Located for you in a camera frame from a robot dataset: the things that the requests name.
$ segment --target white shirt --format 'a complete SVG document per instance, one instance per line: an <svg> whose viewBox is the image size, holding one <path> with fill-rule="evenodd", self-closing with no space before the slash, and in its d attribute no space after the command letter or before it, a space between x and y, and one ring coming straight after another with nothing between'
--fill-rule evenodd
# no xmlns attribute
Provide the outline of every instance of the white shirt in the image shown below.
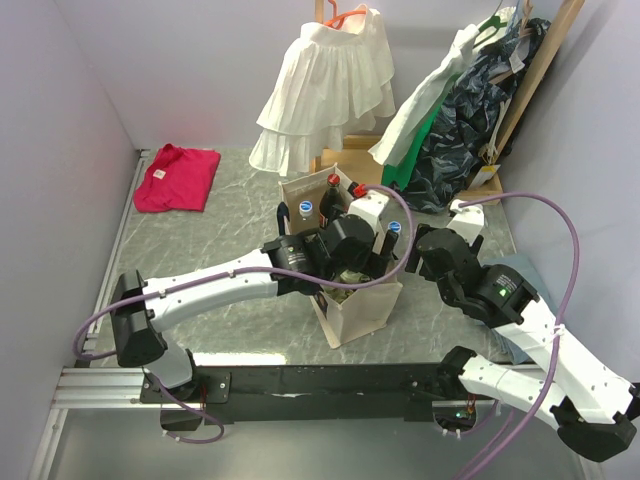
<svg viewBox="0 0 640 480"><path fill-rule="evenodd" d="M471 66L473 44L479 33L475 25L458 30L440 67L418 85L398 109L382 139L369 150L376 162L393 166L402 162L426 118L449 93L455 78Z"/></svg>

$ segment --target orange hanger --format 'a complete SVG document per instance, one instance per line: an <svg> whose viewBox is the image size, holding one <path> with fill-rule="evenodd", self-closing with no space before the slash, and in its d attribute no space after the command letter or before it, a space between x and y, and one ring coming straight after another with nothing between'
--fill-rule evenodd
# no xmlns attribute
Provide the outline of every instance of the orange hanger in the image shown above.
<svg viewBox="0 0 640 480"><path fill-rule="evenodd" d="M343 14L338 15L338 5L336 4L336 0L329 0L329 3L333 5L333 18L328 22L325 22L327 27L340 29L342 28L342 24L344 23L344 19L350 17L351 15L365 15L367 13L366 10L352 10L350 12L345 12Z"/></svg>

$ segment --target paper bag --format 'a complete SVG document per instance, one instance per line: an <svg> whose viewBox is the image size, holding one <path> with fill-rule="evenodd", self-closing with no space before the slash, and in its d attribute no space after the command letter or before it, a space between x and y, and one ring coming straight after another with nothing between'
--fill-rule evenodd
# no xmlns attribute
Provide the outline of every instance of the paper bag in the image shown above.
<svg viewBox="0 0 640 480"><path fill-rule="evenodd" d="M340 176L340 193L348 206L352 201L351 195L347 192L351 179L336 165L291 182L280 183L282 201L289 208L290 218L285 221L287 233L295 234L308 228L303 223L298 206L303 200L310 200L314 208L318 208L327 189L327 177L331 173ZM329 346L338 348L385 327L400 290L402 284L394 276L380 285L356 290L340 304L324 291L309 298Z"/></svg>

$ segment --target wooden rack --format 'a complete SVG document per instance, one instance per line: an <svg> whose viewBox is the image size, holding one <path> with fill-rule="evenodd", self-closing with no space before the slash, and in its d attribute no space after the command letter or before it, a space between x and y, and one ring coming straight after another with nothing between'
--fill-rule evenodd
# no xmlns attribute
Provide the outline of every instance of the wooden rack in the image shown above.
<svg viewBox="0 0 640 480"><path fill-rule="evenodd" d="M324 4L326 0L315 0L315 21L324 22ZM533 58L529 69L516 91L509 109L505 115L496 140L498 157L507 145L516 125L520 121L533 94L540 85L549 65L556 56L560 45L564 41L571 25L578 16L578 12L584 5L584 0L563 0L558 12L551 23L547 35L540 45L536 56ZM348 135L344 139L342 152L334 152L325 149L322 156L316 157L311 165L311 171L317 172L334 163L340 165L340 169L359 183L379 183L382 178L382 166L376 163L367 152L369 148L380 140L379 135ZM458 198L472 200L488 195L502 193L500 177L496 173L488 182L474 190L465 190Z"/></svg>

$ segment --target gray marble floor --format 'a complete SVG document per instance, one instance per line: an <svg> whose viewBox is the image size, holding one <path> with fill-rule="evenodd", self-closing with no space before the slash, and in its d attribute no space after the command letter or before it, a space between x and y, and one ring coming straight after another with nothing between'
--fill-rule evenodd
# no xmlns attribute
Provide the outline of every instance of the gray marble floor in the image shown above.
<svg viewBox="0 0 640 480"><path fill-rule="evenodd" d="M145 278L179 275L234 259L275 238L278 177L252 169L249 152L220 150L222 161L204 213L140 214L132 209L118 275L132 269ZM481 259L513 254L502 206L485 207L485 215ZM388 207L385 216L406 226L397 205ZM415 219L434 226L449 221L445 215L416 214ZM399 245L397 252L403 248ZM169 335L194 352L201 365L438 362L456 345L506 360L490 332L444 305L434 284L406 273L399 280L404 288L387 327L336 350L329 348L309 299L298 294L211 311ZM112 348L110 322L105 321L97 350ZM115 365L115 359L94 364Z"/></svg>

